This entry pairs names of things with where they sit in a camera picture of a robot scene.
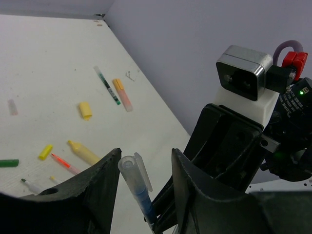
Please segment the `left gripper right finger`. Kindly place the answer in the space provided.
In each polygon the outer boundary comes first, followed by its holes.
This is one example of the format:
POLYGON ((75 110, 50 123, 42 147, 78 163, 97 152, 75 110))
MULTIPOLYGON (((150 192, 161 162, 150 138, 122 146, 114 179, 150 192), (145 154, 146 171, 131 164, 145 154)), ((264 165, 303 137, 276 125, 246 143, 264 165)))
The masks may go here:
POLYGON ((310 234, 310 191, 246 194, 210 177, 172 150, 176 216, 181 234, 310 234))

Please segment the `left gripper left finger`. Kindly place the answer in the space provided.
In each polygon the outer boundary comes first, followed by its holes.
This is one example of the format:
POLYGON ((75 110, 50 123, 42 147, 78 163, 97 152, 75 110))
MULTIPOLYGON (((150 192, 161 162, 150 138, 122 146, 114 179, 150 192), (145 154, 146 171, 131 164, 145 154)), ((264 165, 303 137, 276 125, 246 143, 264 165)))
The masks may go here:
POLYGON ((108 234, 119 180, 115 148, 80 174, 39 195, 0 195, 2 234, 108 234))

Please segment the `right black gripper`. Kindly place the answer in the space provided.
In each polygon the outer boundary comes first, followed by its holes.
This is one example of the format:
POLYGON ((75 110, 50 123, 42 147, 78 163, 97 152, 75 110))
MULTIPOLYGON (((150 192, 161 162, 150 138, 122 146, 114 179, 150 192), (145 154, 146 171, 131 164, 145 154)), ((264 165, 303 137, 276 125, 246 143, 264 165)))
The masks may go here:
MULTIPOLYGON (((233 188, 246 191, 262 157, 257 154, 262 135, 260 124, 224 106, 206 105, 184 151, 201 171, 233 188)), ((178 226, 173 175, 153 201, 155 232, 178 226)))

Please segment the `orange thin highlighter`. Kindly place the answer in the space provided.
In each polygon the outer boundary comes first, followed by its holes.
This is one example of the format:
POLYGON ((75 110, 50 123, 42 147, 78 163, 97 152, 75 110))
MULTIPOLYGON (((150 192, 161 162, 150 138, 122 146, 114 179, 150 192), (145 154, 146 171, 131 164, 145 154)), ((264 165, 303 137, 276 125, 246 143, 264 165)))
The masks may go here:
POLYGON ((72 164, 69 162, 65 161, 61 157, 57 156, 56 154, 51 153, 51 157, 60 165, 62 165, 64 168, 66 168, 68 171, 73 173, 74 175, 77 175, 80 173, 80 170, 74 167, 72 164))

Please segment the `yellow capped white marker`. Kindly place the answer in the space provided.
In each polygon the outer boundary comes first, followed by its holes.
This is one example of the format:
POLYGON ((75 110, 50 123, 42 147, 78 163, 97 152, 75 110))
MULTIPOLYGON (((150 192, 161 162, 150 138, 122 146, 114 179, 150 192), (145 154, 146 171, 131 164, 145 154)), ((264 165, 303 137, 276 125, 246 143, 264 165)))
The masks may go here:
POLYGON ((50 176, 49 179, 57 185, 62 183, 61 180, 56 179, 54 176, 50 176))

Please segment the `yellow thick highlighter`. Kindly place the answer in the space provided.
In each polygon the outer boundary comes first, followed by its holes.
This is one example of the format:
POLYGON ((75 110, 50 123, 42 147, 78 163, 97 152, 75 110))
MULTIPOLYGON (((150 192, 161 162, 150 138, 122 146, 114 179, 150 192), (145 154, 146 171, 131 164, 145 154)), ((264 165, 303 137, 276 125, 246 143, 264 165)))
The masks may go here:
POLYGON ((89 165, 95 165, 100 161, 100 158, 95 155, 92 151, 90 151, 88 148, 86 148, 84 145, 73 142, 71 140, 67 141, 69 146, 71 147, 71 150, 75 155, 80 157, 82 160, 84 160, 89 165))

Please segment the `green marker pen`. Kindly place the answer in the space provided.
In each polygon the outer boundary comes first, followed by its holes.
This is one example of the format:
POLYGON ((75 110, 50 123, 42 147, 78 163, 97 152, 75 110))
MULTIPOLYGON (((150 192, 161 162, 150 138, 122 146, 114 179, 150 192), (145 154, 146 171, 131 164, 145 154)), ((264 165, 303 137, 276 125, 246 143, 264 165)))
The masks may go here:
POLYGON ((35 194, 40 194, 41 192, 43 192, 45 189, 29 180, 26 180, 24 178, 21 179, 21 181, 28 187, 28 189, 35 193, 35 194))

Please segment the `clear blue pen cap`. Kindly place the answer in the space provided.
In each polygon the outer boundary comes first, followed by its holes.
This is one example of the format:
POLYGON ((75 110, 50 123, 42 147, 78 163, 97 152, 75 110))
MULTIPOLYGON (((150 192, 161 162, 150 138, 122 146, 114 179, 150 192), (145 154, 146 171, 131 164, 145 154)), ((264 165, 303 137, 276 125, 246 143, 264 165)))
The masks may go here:
POLYGON ((133 156, 121 158, 118 162, 118 169, 133 195, 145 190, 147 192, 153 191, 143 159, 139 153, 135 152, 133 156))

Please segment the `yellow marker cap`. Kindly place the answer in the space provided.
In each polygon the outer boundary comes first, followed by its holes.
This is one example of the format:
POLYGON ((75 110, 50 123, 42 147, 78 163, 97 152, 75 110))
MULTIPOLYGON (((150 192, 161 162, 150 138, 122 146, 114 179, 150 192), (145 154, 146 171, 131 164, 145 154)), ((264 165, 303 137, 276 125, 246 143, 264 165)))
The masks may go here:
POLYGON ((53 145, 49 144, 46 145, 43 150, 40 152, 38 159, 40 160, 46 160, 46 158, 49 156, 49 154, 51 153, 53 149, 53 145))

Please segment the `green marker cap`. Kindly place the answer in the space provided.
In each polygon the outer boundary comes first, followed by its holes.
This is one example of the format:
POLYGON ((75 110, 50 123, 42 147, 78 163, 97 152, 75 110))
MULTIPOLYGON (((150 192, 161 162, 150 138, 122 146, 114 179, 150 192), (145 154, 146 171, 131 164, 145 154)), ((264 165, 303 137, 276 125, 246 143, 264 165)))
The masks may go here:
POLYGON ((1 168, 10 168, 10 167, 17 167, 19 165, 18 159, 3 159, 0 160, 0 167, 1 168))

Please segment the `yellow thick highlighter cap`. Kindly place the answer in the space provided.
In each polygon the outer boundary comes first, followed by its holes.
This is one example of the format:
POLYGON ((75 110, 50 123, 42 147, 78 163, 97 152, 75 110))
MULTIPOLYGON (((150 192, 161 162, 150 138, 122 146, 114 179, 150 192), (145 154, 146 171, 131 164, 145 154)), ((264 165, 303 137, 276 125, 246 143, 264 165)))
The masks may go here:
POLYGON ((83 120, 90 120, 92 111, 88 102, 81 102, 79 105, 80 114, 83 120))

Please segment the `clear orange highlighter cap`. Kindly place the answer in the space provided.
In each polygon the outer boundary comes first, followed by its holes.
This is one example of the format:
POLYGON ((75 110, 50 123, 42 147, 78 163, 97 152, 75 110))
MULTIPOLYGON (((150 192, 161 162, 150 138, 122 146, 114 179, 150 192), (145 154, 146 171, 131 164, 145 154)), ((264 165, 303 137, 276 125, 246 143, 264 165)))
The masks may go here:
POLYGON ((18 110, 13 99, 8 100, 9 113, 12 116, 18 115, 18 110))

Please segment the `orange thick highlighter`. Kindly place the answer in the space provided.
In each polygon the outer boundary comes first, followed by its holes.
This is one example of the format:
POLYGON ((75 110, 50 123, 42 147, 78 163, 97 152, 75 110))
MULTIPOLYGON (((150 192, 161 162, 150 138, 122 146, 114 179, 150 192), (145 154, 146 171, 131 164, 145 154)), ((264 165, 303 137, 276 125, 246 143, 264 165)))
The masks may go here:
POLYGON ((124 89, 124 86, 121 82, 120 79, 116 78, 116 79, 113 79, 113 85, 114 87, 116 88, 116 91, 121 99, 121 102, 123 104, 123 106, 125 107, 126 111, 127 112, 131 112, 133 111, 133 107, 132 107, 132 104, 125 92, 125 89, 124 89))

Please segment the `green gel pen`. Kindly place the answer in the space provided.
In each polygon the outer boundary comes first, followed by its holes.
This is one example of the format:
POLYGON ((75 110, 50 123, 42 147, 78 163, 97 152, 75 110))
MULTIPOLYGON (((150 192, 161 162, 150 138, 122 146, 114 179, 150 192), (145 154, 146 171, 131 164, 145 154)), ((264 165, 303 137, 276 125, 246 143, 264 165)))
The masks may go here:
POLYGON ((96 72, 96 74, 98 75, 98 77, 101 79, 101 81, 103 82, 104 86, 106 87, 106 89, 108 90, 108 92, 110 93, 110 95, 112 96, 112 98, 114 99, 115 103, 117 105, 120 105, 120 101, 117 98, 116 94, 114 93, 113 89, 111 88, 111 86, 109 85, 109 83, 107 82, 107 80, 105 79, 103 73, 100 71, 98 66, 94 66, 94 70, 96 72))

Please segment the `blue green pen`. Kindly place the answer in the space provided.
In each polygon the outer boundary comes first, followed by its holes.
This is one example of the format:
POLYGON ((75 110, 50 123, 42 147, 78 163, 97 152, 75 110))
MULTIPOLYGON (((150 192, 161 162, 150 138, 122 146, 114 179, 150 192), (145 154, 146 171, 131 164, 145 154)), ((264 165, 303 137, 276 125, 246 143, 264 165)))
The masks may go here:
POLYGON ((149 224, 154 224, 157 217, 151 199, 149 197, 148 190, 137 190, 134 194, 134 198, 137 201, 146 221, 149 224))

